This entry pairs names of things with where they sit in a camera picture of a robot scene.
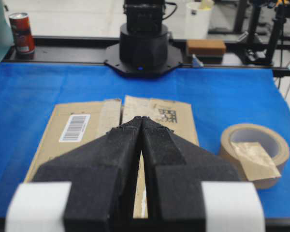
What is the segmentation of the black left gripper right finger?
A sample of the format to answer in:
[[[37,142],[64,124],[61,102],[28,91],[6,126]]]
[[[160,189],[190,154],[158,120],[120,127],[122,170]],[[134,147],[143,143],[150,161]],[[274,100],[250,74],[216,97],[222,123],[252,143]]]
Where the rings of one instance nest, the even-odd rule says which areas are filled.
[[[169,232],[263,232],[254,185],[224,159],[142,119],[150,216]]]

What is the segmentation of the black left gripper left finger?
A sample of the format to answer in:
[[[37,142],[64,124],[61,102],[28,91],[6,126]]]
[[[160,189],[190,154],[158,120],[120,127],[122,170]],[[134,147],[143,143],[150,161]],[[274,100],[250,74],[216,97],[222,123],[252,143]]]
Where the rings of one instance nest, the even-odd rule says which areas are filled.
[[[142,118],[42,164],[8,207],[7,232],[108,232],[133,214]]]

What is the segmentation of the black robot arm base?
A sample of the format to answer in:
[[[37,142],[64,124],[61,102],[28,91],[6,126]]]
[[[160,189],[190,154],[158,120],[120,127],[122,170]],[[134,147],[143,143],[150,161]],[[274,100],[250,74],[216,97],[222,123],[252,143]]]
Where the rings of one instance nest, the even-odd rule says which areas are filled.
[[[104,63],[125,75],[157,76],[183,63],[181,50],[172,46],[163,21],[168,2],[126,0],[126,23],[120,27],[119,42],[106,48]]]

